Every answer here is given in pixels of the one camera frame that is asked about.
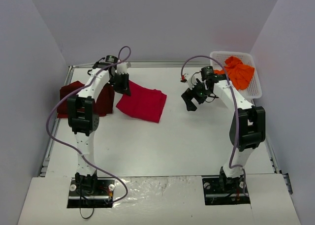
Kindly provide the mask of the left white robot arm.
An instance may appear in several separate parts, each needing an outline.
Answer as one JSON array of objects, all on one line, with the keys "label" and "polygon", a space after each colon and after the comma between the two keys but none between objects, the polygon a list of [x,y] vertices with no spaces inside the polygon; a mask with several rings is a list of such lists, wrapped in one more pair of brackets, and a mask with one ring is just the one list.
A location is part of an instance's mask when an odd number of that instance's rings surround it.
[{"label": "left white robot arm", "polygon": [[99,189],[97,169],[94,164],[94,136],[99,125],[96,102],[104,86],[131,95],[129,89],[129,62],[122,62],[115,56],[106,56],[104,62],[96,62],[84,88],[67,99],[68,124],[74,133],[78,153],[75,184],[79,190],[94,194]]}]

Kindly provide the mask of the bright red t shirt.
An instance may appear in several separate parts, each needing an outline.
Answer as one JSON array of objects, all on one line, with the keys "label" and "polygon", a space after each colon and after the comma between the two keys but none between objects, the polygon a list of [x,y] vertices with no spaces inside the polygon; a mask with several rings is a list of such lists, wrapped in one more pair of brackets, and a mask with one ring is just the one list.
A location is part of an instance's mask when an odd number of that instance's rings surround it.
[{"label": "bright red t shirt", "polygon": [[131,95],[123,94],[116,108],[129,117],[159,123],[167,95],[160,90],[147,89],[132,81],[129,81],[129,89]]}]

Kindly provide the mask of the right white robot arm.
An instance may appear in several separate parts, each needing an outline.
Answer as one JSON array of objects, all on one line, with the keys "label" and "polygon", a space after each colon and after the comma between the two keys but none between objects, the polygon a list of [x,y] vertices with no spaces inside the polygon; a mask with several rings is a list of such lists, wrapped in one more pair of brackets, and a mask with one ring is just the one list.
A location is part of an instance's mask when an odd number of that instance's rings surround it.
[{"label": "right white robot arm", "polygon": [[211,66],[202,68],[201,78],[184,74],[181,82],[188,88],[181,95],[187,111],[196,111],[198,104],[207,98],[219,98],[233,113],[229,139],[233,146],[231,156],[220,169],[218,185],[224,192],[245,181],[244,167],[254,150],[265,140],[265,110],[246,100],[227,79],[225,74],[216,74]]}]

